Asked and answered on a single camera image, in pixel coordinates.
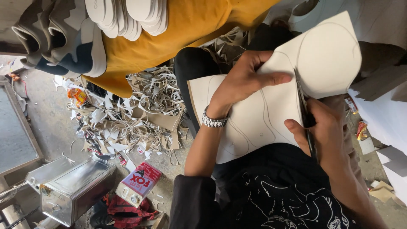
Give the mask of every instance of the silver wristwatch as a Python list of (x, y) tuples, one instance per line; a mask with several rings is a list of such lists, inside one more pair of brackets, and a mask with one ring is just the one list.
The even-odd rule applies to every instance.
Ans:
[(224, 119), (211, 119), (208, 116), (206, 116), (206, 110), (208, 109), (208, 107), (205, 108), (205, 110), (203, 111), (203, 115), (202, 115), (202, 123), (206, 126), (209, 127), (224, 127), (226, 125), (226, 122), (229, 119), (229, 115), (226, 116), (226, 118)]

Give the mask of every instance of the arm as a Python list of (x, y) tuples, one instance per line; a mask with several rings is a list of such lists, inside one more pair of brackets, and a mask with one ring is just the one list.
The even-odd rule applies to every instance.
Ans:
[[(343, 128), (339, 114), (316, 99), (309, 99), (307, 105), (317, 123), (309, 129), (315, 137), (318, 156), (321, 159), (320, 165), (329, 176), (332, 194), (351, 210), (364, 227), (387, 228), (370, 197), (352, 172), (350, 158), (343, 150)], [(294, 134), (300, 148), (310, 156), (304, 128), (292, 119), (284, 123)]]
[[(291, 81), (286, 73), (256, 74), (272, 51), (246, 51), (213, 94), (206, 115), (212, 119), (226, 117), (232, 104), (245, 100), (265, 86)], [(185, 161), (185, 176), (211, 176), (224, 128), (201, 125)]]

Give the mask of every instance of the mustard yellow fabric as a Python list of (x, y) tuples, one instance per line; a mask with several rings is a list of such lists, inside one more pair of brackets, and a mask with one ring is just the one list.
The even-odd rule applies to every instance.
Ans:
[(173, 58), (184, 47), (200, 46), (236, 26), (250, 30), (267, 16), (280, 0), (168, 0), (168, 28), (154, 37), (143, 31), (132, 42), (124, 37), (103, 35), (107, 57), (106, 72), (88, 81), (120, 97), (132, 90), (125, 76), (155, 67)]

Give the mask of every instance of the metal container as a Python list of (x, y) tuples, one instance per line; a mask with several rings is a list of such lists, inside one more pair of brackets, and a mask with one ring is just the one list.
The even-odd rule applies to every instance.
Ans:
[(52, 180), (54, 177), (75, 167), (75, 164), (70, 162), (68, 158), (61, 157), (57, 160), (45, 164), (29, 173), (27, 173), (26, 181), (35, 191), (39, 193), (39, 185)]
[(40, 185), (42, 212), (70, 227), (114, 187), (116, 166), (97, 157)]
[(161, 174), (158, 169), (143, 162), (119, 183), (116, 194), (134, 207), (138, 207), (158, 182)]

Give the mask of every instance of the left hand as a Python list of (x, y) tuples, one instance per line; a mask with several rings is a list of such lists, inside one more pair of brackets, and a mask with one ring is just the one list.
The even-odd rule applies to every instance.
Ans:
[(263, 87), (290, 82), (291, 76), (287, 73), (256, 73), (272, 54), (273, 51), (245, 51), (213, 94), (208, 116), (213, 119), (225, 116), (232, 104), (245, 100)]

